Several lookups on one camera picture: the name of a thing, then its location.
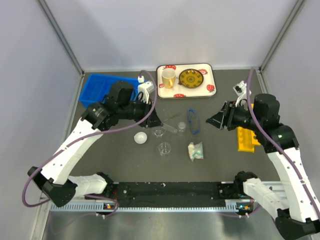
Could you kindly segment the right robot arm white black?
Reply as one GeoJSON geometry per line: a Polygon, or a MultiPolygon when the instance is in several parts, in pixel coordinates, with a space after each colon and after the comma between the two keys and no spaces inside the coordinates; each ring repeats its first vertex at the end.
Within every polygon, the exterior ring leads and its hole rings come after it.
{"type": "Polygon", "coordinates": [[[276,169],[287,200],[281,200],[252,172],[237,173],[233,192],[239,198],[253,198],[269,213],[285,240],[297,240],[320,232],[320,202],[304,170],[296,135],[280,123],[279,109],[274,95],[260,93],[248,108],[226,101],[206,122],[219,130],[241,127],[254,132],[276,169]]]}

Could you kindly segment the blue plastic compartment bin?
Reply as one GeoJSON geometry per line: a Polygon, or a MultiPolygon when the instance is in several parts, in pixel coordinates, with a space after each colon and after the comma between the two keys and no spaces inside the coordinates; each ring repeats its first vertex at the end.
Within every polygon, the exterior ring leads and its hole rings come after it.
{"type": "Polygon", "coordinates": [[[110,92],[111,86],[118,81],[130,83],[135,94],[138,94],[140,83],[137,78],[93,73],[88,77],[78,100],[85,108],[95,102],[100,102],[110,92]]]}

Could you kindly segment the round glass flask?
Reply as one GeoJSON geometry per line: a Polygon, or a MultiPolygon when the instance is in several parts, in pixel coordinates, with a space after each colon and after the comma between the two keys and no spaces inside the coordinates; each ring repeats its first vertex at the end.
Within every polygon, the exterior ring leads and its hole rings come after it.
{"type": "Polygon", "coordinates": [[[161,126],[153,127],[151,133],[156,138],[162,138],[166,133],[177,134],[178,130],[173,126],[163,123],[161,126]]]}

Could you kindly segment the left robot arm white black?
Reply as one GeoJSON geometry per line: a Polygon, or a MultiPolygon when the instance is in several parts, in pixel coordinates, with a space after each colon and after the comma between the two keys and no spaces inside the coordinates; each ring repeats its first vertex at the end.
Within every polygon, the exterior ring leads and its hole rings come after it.
{"type": "Polygon", "coordinates": [[[125,81],[115,82],[101,101],[86,108],[52,159],[42,167],[30,168],[29,177],[55,206],[63,207],[72,199],[86,195],[106,199],[113,194],[114,182],[104,173],[89,176],[71,176],[70,173],[102,135],[116,131],[111,128],[120,120],[135,121],[143,128],[161,126],[155,102],[150,100],[154,89],[152,81],[141,83],[138,94],[132,99],[133,85],[125,81]]]}

